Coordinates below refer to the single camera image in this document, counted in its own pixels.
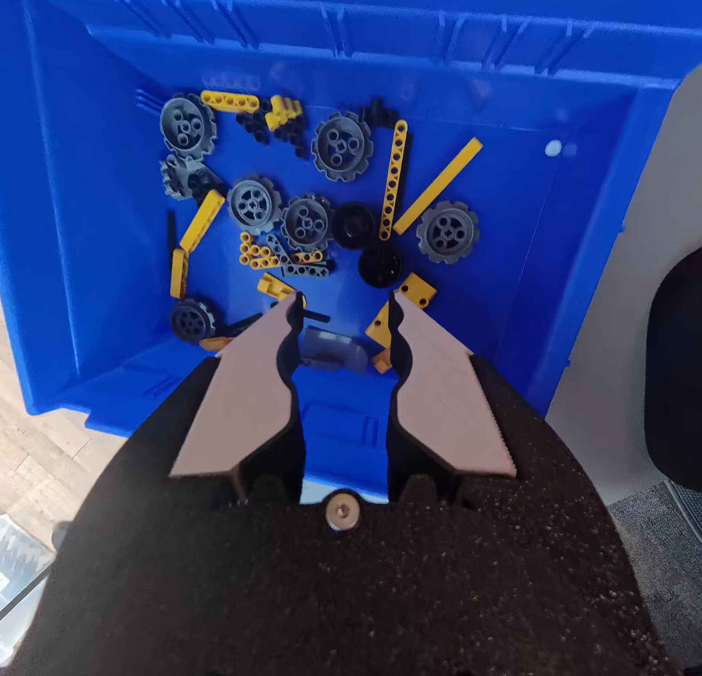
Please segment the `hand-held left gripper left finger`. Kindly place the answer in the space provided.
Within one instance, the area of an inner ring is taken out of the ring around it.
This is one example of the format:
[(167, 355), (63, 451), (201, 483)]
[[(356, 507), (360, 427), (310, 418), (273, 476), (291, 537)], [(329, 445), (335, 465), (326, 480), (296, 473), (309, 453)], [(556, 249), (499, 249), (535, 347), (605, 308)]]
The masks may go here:
[(303, 310), (294, 291), (218, 353), (171, 479), (226, 478), (240, 503), (271, 484), (273, 495), (300, 503), (305, 440), (292, 375)]

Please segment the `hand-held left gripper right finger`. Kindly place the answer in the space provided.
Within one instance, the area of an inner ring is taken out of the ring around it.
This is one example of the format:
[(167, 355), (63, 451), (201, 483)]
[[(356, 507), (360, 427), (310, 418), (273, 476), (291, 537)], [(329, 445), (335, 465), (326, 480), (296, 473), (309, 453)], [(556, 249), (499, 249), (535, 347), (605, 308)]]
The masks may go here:
[(400, 291), (388, 300), (390, 397), (388, 500), (414, 477), (453, 501), (462, 476), (515, 479), (513, 461), (472, 363), (472, 351)]

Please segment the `blue plastic bin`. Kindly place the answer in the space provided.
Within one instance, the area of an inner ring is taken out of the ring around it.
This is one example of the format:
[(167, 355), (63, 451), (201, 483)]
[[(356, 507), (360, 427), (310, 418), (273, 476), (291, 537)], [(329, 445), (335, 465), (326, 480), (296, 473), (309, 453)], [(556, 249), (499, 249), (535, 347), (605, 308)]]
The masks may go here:
[[(701, 66), (701, 0), (1, 0), (1, 297), (28, 412), (68, 408), (128, 436), (206, 356), (171, 331), (171, 255), (198, 201), (163, 186), (163, 105), (204, 90), (304, 107), (309, 147), (334, 112), (374, 98), (408, 123), (395, 220), (473, 137), (483, 144), (436, 201), (460, 201), (479, 239), (458, 262), (421, 253), (417, 220), (389, 244), (403, 271), (363, 282), (362, 250), (330, 239), (326, 278), (239, 263), (227, 202), (189, 254), (186, 298), (216, 309), (216, 336), (275, 305), (268, 272), (358, 340), (364, 374), (294, 375), (313, 480), (385, 494), (393, 371), (365, 334), (413, 272), (428, 314), (546, 413), (672, 97)], [(352, 182), (236, 115), (215, 111), (205, 158), (223, 192), (260, 175), (379, 225), (392, 130)], [(545, 155), (557, 139), (562, 153)]]

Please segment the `grey ribbed lego fairing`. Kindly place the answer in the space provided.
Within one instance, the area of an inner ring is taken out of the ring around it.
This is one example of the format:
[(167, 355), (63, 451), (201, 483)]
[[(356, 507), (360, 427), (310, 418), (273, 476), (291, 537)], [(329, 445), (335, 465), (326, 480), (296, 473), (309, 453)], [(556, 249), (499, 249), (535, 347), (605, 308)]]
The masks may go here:
[(363, 345), (355, 338), (313, 327), (304, 330), (300, 355), (301, 365), (308, 368), (347, 369), (360, 375), (369, 361)]

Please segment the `yellow lego panel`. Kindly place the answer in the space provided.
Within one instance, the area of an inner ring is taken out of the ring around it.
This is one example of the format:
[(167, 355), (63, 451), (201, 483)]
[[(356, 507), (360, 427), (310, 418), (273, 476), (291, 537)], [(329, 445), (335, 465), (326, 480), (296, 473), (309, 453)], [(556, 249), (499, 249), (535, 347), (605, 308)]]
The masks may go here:
[[(425, 309), (436, 294), (434, 287), (413, 272), (402, 282), (398, 291), (421, 309)], [(365, 330), (365, 334), (384, 349), (389, 349), (391, 345), (388, 320), (389, 301), (386, 301)]]

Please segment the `yellow angled lego liftarm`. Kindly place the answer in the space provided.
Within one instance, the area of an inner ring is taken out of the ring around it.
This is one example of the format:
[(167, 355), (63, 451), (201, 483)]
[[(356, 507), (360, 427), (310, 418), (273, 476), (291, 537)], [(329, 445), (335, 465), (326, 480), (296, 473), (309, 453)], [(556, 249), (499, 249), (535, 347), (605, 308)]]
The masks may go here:
[(279, 268), (282, 261), (268, 246), (255, 242), (253, 235), (247, 231), (240, 233), (239, 263), (254, 270)]

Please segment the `black lego wheel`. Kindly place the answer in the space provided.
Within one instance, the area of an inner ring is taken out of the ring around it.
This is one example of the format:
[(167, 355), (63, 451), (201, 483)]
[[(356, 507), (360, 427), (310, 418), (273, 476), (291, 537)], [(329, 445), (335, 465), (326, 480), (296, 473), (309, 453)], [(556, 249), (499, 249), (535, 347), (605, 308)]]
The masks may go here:
[(375, 239), (373, 214), (360, 201), (341, 204), (331, 218), (331, 237), (338, 246), (346, 250), (364, 250)]
[(357, 268), (359, 276), (368, 286), (388, 290), (401, 277), (401, 251), (389, 242), (374, 242), (361, 252)]

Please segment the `long yellow lego beam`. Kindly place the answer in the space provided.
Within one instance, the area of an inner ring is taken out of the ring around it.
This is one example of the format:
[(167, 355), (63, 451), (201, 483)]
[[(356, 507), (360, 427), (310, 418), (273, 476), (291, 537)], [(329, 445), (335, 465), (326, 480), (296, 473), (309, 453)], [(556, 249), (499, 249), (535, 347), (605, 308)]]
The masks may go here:
[(469, 140), (461, 151), (452, 158), (451, 162), (423, 190), (419, 197), (400, 215), (399, 219), (395, 221), (392, 228), (394, 232), (402, 235), (408, 231), (408, 228), (478, 155), (482, 148), (483, 144), (477, 137)]

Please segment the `yellow lego connector block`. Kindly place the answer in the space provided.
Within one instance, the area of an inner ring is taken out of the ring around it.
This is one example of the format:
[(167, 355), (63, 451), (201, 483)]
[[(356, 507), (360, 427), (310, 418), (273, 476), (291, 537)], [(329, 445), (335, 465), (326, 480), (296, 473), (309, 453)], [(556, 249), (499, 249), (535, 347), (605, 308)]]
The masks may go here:
[(300, 119), (304, 115), (300, 101), (281, 95), (269, 99), (269, 110), (265, 113), (265, 122), (272, 133), (282, 128), (290, 121)]

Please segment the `short yellow lego beam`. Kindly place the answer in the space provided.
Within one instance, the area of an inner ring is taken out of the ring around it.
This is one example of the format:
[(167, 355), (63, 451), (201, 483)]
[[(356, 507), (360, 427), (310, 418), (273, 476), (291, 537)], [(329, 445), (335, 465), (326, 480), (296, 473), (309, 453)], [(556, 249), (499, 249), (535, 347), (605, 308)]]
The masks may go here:
[(214, 110), (252, 114), (260, 110), (260, 100), (255, 95), (204, 90), (200, 100)]

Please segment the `black mesh chair back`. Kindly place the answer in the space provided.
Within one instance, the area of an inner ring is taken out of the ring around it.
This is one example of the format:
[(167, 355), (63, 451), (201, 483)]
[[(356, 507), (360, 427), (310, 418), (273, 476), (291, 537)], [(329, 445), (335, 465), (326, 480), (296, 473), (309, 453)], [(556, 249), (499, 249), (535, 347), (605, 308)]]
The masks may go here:
[(654, 295), (646, 330), (645, 443), (655, 467), (701, 492), (701, 250)]

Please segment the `grey fabric chair seat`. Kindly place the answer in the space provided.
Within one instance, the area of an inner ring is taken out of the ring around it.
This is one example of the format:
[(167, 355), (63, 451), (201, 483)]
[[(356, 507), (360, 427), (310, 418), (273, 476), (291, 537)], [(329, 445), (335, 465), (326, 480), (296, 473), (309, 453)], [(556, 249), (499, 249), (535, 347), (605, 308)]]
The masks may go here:
[(662, 481), (608, 508), (654, 628), (673, 661), (701, 673), (701, 494)]

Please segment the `scattered grey sprocket wheels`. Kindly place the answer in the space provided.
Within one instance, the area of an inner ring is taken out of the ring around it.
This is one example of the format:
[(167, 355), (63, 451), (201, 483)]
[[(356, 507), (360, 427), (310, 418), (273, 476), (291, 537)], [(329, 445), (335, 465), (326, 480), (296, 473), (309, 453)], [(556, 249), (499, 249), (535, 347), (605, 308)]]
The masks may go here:
[[(267, 246), (265, 236), (274, 233), (289, 253), (324, 250), (331, 237), (333, 212), (327, 201), (308, 194), (291, 198), (286, 207), (275, 185), (266, 177), (238, 179), (223, 192), (219, 177), (205, 163), (213, 154), (218, 126), (213, 108), (199, 94), (176, 94), (160, 112), (159, 124), (169, 150), (161, 162), (165, 192), (174, 199), (192, 198), (200, 204), (211, 189), (229, 204), (230, 216)], [(408, 123), (399, 119), (392, 130), (387, 181), (374, 242), (389, 242), (395, 211), (401, 197), (402, 172), (409, 146)], [(317, 125), (310, 156), (317, 170), (333, 182), (352, 182), (367, 170), (374, 152), (371, 131), (359, 123), (354, 112), (334, 112)], [(421, 253), (434, 263), (452, 265), (469, 255), (479, 239), (478, 217), (460, 201), (436, 201), (418, 218), (416, 234)]]

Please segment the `yellow lego bracket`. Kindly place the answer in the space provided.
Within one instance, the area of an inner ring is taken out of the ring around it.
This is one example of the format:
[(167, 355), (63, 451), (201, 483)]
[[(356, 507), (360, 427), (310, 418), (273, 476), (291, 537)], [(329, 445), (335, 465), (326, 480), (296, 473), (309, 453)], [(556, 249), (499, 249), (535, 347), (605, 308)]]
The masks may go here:
[(282, 302), (291, 294), (296, 293), (294, 288), (285, 284), (283, 281), (277, 279), (268, 272), (264, 273), (260, 277), (257, 284), (257, 290), (264, 295), (274, 298), (276, 302)]

